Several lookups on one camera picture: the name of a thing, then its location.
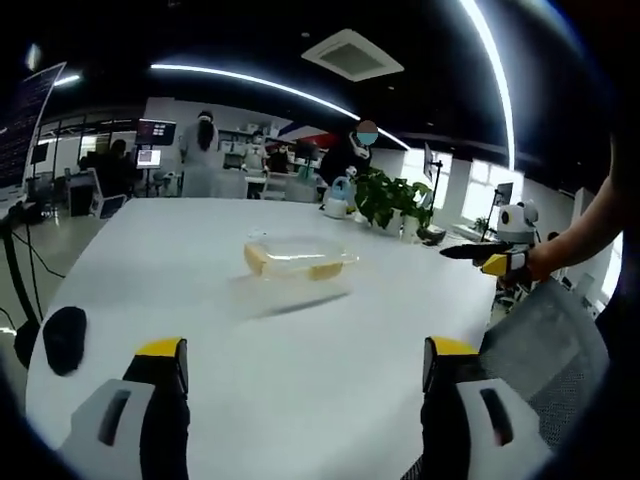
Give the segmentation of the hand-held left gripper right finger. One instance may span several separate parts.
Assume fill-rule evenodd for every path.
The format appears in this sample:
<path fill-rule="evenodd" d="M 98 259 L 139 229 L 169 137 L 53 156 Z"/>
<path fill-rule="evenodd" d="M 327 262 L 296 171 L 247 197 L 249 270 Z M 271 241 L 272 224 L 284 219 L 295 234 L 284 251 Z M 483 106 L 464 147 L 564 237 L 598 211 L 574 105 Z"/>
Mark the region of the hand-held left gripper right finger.
<path fill-rule="evenodd" d="M 539 416 L 470 345 L 424 343 L 423 479 L 529 479 L 551 457 Z"/>

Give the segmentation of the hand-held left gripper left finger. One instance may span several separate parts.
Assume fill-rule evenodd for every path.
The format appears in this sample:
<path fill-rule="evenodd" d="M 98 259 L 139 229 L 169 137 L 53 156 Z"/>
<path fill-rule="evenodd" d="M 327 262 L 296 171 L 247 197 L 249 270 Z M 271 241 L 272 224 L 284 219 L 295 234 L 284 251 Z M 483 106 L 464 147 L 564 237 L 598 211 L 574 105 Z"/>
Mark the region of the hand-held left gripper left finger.
<path fill-rule="evenodd" d="M 187 340 L 139 349 L 72 414 L 59 456 L 81 479 L 187 479 Z"/>

